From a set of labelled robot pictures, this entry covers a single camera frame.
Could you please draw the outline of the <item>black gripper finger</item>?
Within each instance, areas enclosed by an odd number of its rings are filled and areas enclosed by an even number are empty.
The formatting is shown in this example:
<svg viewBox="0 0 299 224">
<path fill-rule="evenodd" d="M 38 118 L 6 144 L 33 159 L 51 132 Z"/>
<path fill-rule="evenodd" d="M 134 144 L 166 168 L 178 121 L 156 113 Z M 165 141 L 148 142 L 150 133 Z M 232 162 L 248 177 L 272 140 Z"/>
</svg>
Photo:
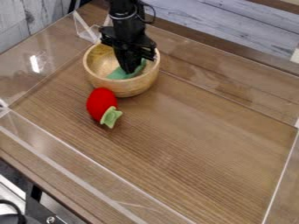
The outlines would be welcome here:
<svg viewBox="0 0 299 224">
<path fill-rule="evenodd" d="M 141 56 L 137 53 L 129 55 L 129 72 L 132 73 L 141 64 Z"/>
<path fill-rule="evenodd" d="M 129 55 L 130 51 L 129 50 L 121 50 L 121 49 L 114 49 L 114 55 L 117 59 L 117 63 L 121 67 L 121 69 L 125 71 L 126 74 L 130 74 L 129 72 Z"/>
</svg>

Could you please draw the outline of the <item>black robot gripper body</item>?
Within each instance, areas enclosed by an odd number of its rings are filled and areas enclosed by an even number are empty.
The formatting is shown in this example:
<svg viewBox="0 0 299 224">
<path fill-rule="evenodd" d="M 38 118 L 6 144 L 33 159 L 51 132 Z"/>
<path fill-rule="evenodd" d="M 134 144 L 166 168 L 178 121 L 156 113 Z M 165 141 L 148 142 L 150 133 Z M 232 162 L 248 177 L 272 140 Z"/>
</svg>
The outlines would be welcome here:
<svg viewBox="0 0 299 224">
<path fill-rule="evenodd" d="M 154 41 L 145 35 L 144 31 L 133 33 L 126 29 L 118 31 L 113 26 L 101 26 L 101 43 L 114 50 L 118 61 L 133 61 L 141 58 L 154 60 Z"/>
</svg>

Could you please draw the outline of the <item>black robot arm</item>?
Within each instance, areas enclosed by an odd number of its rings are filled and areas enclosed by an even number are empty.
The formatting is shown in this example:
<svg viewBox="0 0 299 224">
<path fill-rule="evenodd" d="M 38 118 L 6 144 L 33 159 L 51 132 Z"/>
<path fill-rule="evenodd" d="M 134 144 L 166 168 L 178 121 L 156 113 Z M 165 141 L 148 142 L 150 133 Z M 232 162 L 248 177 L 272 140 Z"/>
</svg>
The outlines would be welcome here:
<svg viewBox="0 0 299 224">
<path fill-rule="evenodd" d="M 145 34 L 145 26 L 154 20 L 145 19 L 142 0 L 108 0 L 110 26 L 101 26 L 101 43 L 113 48 L 117 63 L 126 74 L 141 65 L 141 59 L 154 60 L 154 41 Z"/>
</svg>

